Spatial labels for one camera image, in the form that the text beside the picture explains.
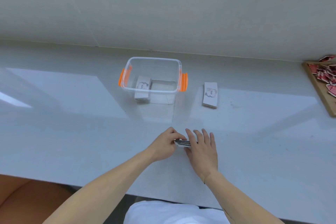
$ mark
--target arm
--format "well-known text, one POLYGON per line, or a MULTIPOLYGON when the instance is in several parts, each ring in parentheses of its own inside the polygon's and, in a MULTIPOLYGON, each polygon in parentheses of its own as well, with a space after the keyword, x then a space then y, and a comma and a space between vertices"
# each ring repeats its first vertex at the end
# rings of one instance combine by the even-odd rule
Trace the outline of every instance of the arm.
POLYGON ((283 224, 281 220, 246 196, 217 171, 218 160, 213 133, 210 133, 209 137, 205 129, 202 129, 203 134, 194 130, 197 144, 193 133, 189 129, 186 129, 186 132, 191 150, 184 149, 190 163, 196 174, 215 195, 231 224, 283 224))
POLYGON ((69 197, 43 224, 103 223, 146 167, 174 153, 174 139, 186 140, 170 127, 146 150, 99 176, 69 197))

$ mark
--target person's left hand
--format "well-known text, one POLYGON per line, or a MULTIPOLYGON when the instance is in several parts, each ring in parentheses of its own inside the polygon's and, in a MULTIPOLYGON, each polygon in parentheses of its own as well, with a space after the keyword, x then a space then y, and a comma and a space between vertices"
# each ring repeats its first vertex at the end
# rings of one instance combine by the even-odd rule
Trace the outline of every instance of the person's left hand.
POLYGON ((187 140, 184 135, 178 133, 173 127, 170 127, 148 146, 147 150, 153 155, 153 161, 163 160, 173 155, 176 149, 174 139, 187 140))

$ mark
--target wooden tray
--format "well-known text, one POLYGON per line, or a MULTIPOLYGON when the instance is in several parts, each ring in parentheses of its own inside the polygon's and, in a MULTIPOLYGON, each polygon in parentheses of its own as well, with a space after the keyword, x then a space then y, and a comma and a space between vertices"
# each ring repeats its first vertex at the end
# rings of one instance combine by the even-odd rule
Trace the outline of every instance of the wooden tray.
POLYGON ((316 76, 312 74, 308 64, 321 64, 321 65, 330 65, 331 62, 303 62, 302 66, 305 69, 311 83, 313 84, 315 90, 317 91, 322 103, 327 109, 331 117, 336 117, 336 98, 328 93, 326 88, 326 83, 320 80, 317 80, 316 76))

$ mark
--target clear plastic box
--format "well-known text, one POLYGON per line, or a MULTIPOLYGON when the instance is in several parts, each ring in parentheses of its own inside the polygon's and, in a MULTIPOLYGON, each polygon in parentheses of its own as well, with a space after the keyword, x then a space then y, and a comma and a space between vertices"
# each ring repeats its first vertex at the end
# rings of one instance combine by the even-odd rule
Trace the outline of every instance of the clear plastic box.
POLYGON ((188 74, 182 73, 182 64, 177 59, 132 57, 120 74, 119 86, 129 92, 148 93, 149 103, 174 104, 179 91, 186 91, 188 74), (152 79, 149 90, 136 89, 139 76, 152 79))

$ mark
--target white clothing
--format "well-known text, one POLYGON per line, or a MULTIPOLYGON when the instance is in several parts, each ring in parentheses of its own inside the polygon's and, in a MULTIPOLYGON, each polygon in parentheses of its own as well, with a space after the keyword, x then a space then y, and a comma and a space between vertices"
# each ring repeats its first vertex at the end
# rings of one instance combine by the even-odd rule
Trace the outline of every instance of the white clothing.
POLYGON ((127 211, 124 224, 230 224, 217 209, 163 201, 141 201, 127 211))

